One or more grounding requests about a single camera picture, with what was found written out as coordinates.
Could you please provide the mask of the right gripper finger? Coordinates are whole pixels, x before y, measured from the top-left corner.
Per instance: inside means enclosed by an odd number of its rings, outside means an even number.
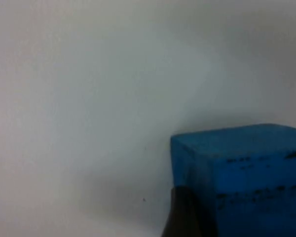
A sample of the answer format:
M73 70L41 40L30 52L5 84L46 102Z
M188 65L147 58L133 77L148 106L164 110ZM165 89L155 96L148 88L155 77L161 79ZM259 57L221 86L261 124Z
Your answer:
M188 187L171 190L171 208L162 237L216 237L214 219Z

